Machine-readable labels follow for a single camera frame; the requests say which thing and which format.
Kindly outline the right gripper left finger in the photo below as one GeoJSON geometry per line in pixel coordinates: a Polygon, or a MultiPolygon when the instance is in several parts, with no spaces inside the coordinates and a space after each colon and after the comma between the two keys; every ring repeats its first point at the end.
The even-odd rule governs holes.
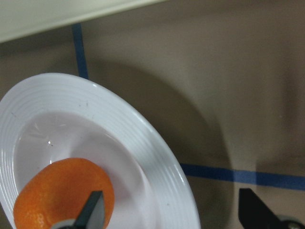
{"type": "Polygon", "coordinates": [[[55,223],[52,229],[102,229],[105,225],[105,203],[102,191],[93,191],[76,219],[55,223]]]}

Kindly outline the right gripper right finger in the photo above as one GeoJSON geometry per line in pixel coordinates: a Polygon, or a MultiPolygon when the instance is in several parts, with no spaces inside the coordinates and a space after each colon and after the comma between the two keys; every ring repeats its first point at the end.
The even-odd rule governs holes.
{"type": "Polygon", "coordinates": [[[293,219],[281,220],[250,189],[239,189],[238,219],[244,229],[303,229],[305,225],[293,219]]]}

